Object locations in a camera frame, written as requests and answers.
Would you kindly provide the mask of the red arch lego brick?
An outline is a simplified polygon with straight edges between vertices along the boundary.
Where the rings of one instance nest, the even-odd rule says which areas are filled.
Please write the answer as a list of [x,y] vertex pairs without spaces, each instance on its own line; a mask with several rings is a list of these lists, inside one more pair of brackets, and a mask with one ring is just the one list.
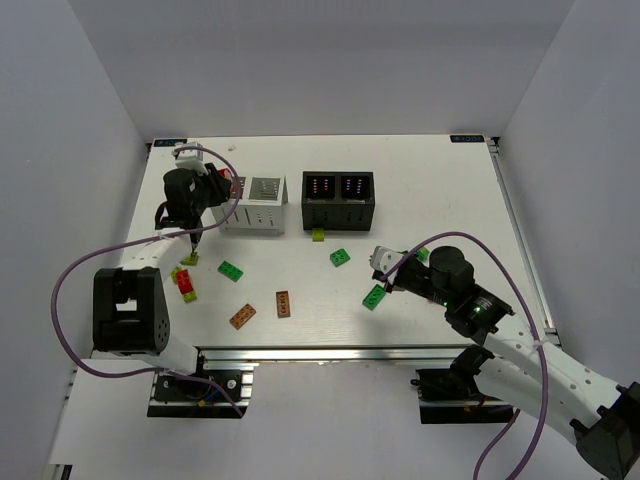
[[227,169],[227,168],[220,169],[220,170],[218,171],[218,173],[219,173],[223,178],[225,178],[226,180],[229,180],[229,181],[232,181],[232,180],[233,180],[233,175],[232,175],[232,173],[230,172],[230,170],[229,170],[229,169]]

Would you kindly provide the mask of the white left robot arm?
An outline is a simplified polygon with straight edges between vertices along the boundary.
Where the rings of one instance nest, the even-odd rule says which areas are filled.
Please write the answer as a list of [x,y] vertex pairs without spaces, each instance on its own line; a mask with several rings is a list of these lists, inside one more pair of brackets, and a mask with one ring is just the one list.
[[231,181],[207,163],[173,169],[163,182],[166,201],[155,215],[159,236],[120,266],[94,276],[93,343],[100,352],[191,375],[197,370],[198,349],[171,332],[164,283],[196,250],[205,210],[230,199]]

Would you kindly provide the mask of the blue label sticker left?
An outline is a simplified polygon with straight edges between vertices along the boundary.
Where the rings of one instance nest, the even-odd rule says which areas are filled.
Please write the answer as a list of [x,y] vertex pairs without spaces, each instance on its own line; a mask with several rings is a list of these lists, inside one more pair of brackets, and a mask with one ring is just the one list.
[[152,146],[154,148],[174,148],[184,145],[186,142],[186,138],[157,138],[153,141]]

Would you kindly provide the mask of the blue label sticker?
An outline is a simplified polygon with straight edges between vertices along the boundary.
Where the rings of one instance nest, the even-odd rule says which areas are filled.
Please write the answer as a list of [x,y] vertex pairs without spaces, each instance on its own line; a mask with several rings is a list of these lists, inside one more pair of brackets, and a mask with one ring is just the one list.
[[154,148],[174,148],[184,145],[186,142],[186,138],[157,138],[153,141],[152,146]]
[[484,143],[483,135],[476,134],[451,134],[449,136],[452,143]]

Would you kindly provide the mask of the lime lego brick left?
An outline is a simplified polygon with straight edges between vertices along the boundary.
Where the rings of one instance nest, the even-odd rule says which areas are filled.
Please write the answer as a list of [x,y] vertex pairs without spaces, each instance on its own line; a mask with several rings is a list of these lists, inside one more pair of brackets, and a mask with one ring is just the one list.
[[199,262],[199,254],[197,252],[192,252],[190,255],[183,258],[180,263],[186,266],[195,266]]

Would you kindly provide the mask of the white two-compartment container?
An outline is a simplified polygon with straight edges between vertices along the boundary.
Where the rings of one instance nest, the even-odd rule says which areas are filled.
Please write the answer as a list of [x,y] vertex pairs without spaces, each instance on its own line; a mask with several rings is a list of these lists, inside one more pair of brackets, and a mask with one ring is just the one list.
[[228,212],[235,202],[235,187],[232,187],[231,197],[227,202],[211,208],[215,221],[225,218],[220,229],[283,234],[285,205],[288,203],[286,177],[241,176],[239,182],[242,195],[231,214]]

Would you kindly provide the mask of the green long lego brick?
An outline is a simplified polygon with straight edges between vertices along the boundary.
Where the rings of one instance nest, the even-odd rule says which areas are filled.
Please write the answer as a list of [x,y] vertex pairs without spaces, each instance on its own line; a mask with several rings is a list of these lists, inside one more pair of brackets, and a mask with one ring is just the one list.
[[373,311],[380,304],[385,295],[385,288],[380,284],[376,284],[362,300],[362,305],[369,311]]

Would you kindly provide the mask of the lime red lego stack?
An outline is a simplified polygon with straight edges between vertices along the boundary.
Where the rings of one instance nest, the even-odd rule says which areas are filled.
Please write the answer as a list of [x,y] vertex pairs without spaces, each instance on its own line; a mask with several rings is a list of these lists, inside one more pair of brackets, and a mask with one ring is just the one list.
[[171,278],[185,303],[191,303],[197,299],[197,293],[187,269],[176,267],[171,273]]

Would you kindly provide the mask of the green flat lego left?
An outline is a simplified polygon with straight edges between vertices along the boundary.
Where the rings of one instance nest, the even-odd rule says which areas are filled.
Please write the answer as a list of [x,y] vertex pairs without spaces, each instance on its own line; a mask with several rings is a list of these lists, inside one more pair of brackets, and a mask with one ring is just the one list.
[[233,282],[237,282],[244,275],[241,269],[227,261],[223,261],[218,266],[217,271]]

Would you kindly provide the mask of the green square lego brick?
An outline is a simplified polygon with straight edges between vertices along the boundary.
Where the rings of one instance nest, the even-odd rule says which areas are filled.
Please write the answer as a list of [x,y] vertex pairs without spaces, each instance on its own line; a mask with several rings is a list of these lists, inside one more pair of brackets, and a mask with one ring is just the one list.
[[351,257],[344,248],[340,248],[332,252],[329,255],[329,259],[335,267],[339,267],[341,265],[344,265],[346,262],[348,262],[351,259]]

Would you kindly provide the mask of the orange lego brick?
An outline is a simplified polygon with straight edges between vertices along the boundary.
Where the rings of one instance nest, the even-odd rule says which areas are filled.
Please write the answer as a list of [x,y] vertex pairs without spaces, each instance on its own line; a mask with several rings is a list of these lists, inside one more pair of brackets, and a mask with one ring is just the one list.
[[254,315],[256,309],[249,303],[241,307],[229,320],[229,323],[236,329],[241,329]]

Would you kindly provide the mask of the lime lego by black container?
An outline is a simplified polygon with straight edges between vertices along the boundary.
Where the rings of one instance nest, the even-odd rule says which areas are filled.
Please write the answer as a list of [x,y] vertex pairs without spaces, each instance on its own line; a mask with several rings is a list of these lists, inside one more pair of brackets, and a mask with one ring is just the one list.
[[312,230],[312,241],[323,242],[325,239],[325,232],[323,228],[314,228]]

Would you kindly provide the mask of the blue label sticker right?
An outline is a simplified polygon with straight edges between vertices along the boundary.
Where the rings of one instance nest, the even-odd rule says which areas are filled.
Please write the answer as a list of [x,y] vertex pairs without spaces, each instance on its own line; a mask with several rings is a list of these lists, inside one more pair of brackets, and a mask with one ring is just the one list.
[[451,134],[449,136],[452,143],[484,143],[483,135],[476,134]]

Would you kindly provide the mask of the brown lego brick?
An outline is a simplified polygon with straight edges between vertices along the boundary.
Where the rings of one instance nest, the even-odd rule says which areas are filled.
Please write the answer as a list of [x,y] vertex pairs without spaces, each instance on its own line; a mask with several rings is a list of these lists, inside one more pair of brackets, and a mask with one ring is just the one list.
[[289,318],[291,316],[290,298],[287,291],[278,291],[276,293],[276,307],[279,318]]

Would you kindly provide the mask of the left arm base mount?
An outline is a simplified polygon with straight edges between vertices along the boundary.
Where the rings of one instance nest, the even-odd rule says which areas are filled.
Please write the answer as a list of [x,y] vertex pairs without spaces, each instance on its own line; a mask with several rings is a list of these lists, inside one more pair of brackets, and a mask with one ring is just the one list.
[[240,419],[249,406],[256,364],[200,355],[193,380],[157,374],[147,407],[149,418]]

